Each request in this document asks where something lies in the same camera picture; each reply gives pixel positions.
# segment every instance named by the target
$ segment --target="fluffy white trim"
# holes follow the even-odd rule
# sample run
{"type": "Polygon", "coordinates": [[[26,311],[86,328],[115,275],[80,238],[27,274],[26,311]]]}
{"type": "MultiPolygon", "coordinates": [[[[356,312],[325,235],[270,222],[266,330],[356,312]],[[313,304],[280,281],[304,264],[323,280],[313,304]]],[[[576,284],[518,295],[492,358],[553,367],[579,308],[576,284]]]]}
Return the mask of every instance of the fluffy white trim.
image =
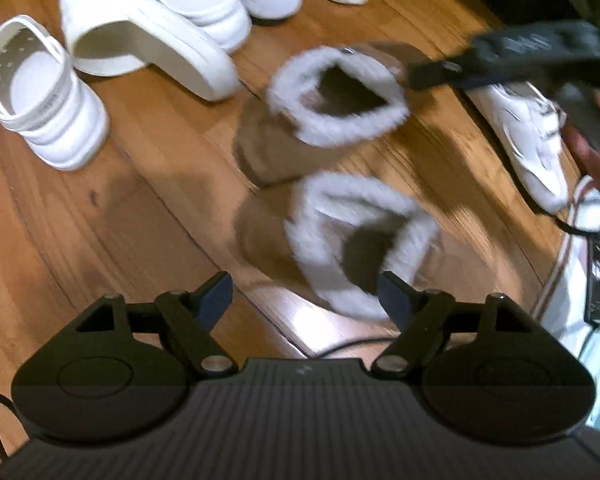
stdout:
{"type": "Polygon", "coordinates": [[[340,314],[384,319],[378,298],[351,283],[324,236],[325,219],[362,227],[401,216],[408,221],[395,236],[394,248],[381,270],[392,270],[405,282],[415,274],[440,228],[408,196],[376,178],[346,173],[318,173],[302,181],[295,194],[291,221],[285,223],[292,253],[309,285],[340,314]]]}
{"type": "Polygon", "coordinates": [[[330,46],[308,50],[286,63],[272,79],[267,99],[272,112],[284,112],[298,124],[298,139],[322,148],[379,137],[397,128],[409,116],[402,88],[387,67],[372,57],[330,46]],[[333,66],[360,81],[387,104],[346,117],[328,116],[305,108],[300,97],[317,88],[322,73],[333,66]]]}

